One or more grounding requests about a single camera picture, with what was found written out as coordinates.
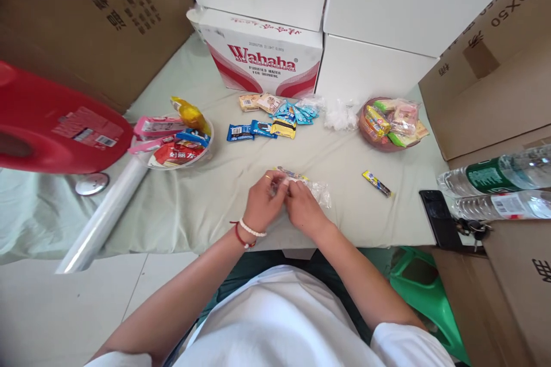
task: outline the person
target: person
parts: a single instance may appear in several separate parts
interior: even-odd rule
[[[263,254],[244,253],[257,240],[253,233],[263,235],[283,204],[291,223],[342,280],[372,331],[370,345],[344,301],[304,270],[279,265],[261,269],[244,284],[232,278],[238,262]],[[226,289],[220,296],[224,283],[235,291]],[[387,279],[326,218],[310,190],[280,171],[267,171],[251,187],[240,223],[135,310],[87,367],[167,365],[197,319],[200,324],[175,366],[453,365]]]

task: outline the black phone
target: black phone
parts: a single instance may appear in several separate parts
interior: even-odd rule
[[[457,222],[450,214],[442,192],[439,190],[420,190],[419,195],[423,201],[434,238],[436,238],[436,244],[443,249],[461,250],[463,244],[457,232]]]

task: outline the green plastic stool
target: green plastic stool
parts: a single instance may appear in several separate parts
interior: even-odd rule
[[[431,334],[440,341],[446,351],[465,364],[471,365],[440,275],[437,275],[431,284],[422,284],[403,276],[404,271],[415,259],[424,261],[436,271],[434,258],[416,248],[401,248],[405,254],[390,271],[390,284],[409,306],[438,327],[438,332]]]

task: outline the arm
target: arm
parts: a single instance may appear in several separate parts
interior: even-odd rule
[[[310,190],[291,182],[285,203],[293,225],[310,237],[333,266],[367,326],[383,322],[426,330],[413,310],[375,266],[326,218]]]
[[[243,221],[250,228],[265,232],[277,217],[288,182],[283,180],[274,197],[270,195],[270,187],[272,182],[284,178],[283,172],[267,171],[249,190]],[[238,232],[246,243],[252,244],[256,239],[240,225]],[[92,360],[114,351],[147,353],[154,366],[162,365],[244,252],[232,228],[139,306],[107,339]]]

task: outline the hand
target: hand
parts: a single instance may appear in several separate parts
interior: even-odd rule
[[[271,195],[272,183],[278,186],[275,196]],[[289,181],[287,175],[278,170],[269,170],[249,189],[247,208],[243,222],[256,232],[266,228],[278,216],[283,206]]]
[[[290,195],[285,200],[291,223],[304,235],[316,242],[316,238],[328,228],[336,228],[321,210],[320,205],[302,182],[289,184]]]

